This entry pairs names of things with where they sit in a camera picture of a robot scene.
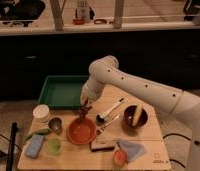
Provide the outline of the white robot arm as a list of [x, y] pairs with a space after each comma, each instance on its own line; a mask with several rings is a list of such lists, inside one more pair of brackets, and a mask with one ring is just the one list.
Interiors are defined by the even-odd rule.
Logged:
[[82, 87], [80, 103], [96, 101], [104, 87], [110, 84], [173, 115], [192, 130], [185, 171], [200, 171], [200, 97], [127, 74], [118, 67], [117, 58], [111, 55], [93, 61], [89, 65], [89, 78]]

